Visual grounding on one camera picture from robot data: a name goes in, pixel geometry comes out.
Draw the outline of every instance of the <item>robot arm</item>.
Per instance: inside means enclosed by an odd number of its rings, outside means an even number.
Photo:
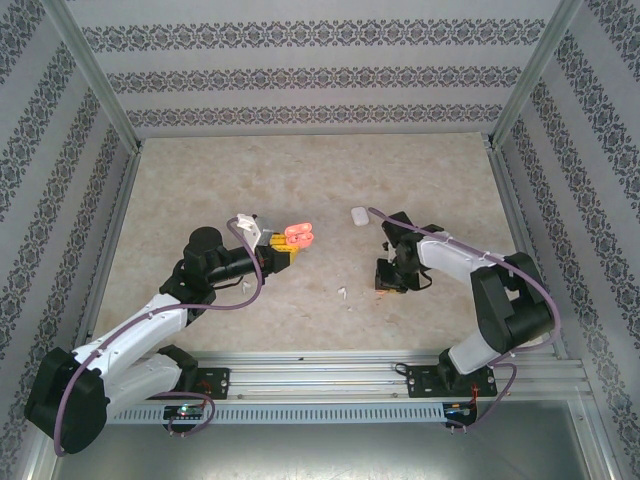
[[[311,225],[288,227],[290,235],[274,234],[261,217],[238,215],[249,248],[254,252],[264,279],[293,263],[299,248],[313,240]],[[192,391],[197,361],[181,349],[164,347],[144,363],[134,365],[154,345],[179,332],[205,309],[171,309],[171,305],[210,305],[220,283],[253,273],[255,267],[244,247],[227,250],[222,235],[212,227],[195,230],[183,252],[183,259],[160,287],[159,293],[135,315],[109,333],[65,352],[55,348],[47,353],[38,370],[25,407],[25,417],[51,438],[63,391],[72,375],[90,355],[90,361],[71,390],[62,423],[61,445],[68,453],[86,448],[102,431],[108,418],[129,406],[162,392]],[[162,313],[139,321],[140,316],[162,307]],[[137,321],[128,330],[101,348],[123,326]]]
[[[404,212],[392,219],[413,225]],[[478,329],[461,343],[440,355],[438,372],[448,387],[512,349],[535,340],[553,328],[553,318],[542,296],[527,282],[489,260],[449,243],[451,236],[436,225],[424,228],[438,232],[440,239],[383,222],[389,239],[388,259],[379,259],[376,289],[406,293],[420,290],[419,274],[441,270],[471,287]],[[540,281],[531,257],[515,253],[494,255]]]

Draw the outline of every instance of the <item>patterned wallpaper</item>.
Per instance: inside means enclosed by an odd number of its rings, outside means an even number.
[[[557,3],[68,5],[146,138],[488,133]]]
[[[70,348],[129,154],[37,0],[0,2],[0,479],[43,355]]]
[[[638,32],[632,2],[585,2],[503,145],[623,478],[640,477]]]

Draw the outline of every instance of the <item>marble floor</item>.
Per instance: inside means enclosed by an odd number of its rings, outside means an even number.
[[[380,297],[380,221],[353,225],[353,206],[405,210],[481,249],[513,242],[479,134],[268,136],[150,139],[145,143],[96,333],[135,313],[168,278],[189,234],[226,231],[237,213],[273,226],[312,222],[315,242],[270,276],[260,298],[207,312],[168,339],[191,351],[444,349],[476,324],[470,291],[434,272],[428,290]],[[248,298],[221,291],[217,303]],[[345,287],[346,299],[338,293]]]

